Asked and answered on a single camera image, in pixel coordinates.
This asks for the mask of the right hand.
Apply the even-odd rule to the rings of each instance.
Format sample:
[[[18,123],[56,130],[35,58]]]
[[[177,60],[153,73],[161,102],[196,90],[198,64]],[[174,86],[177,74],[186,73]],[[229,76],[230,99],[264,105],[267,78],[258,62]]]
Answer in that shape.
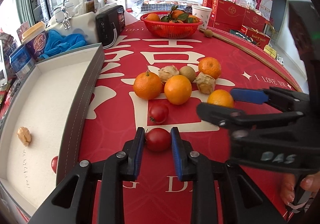
[[[293,174],[284,174],[281,183],[280,197],[285,205],[292,203],[295,198],[294,188],[296,185],[296,177]],[[300,182],[300,187],[306,191],[317,193],[320,187],[319,173],[308,175]]]

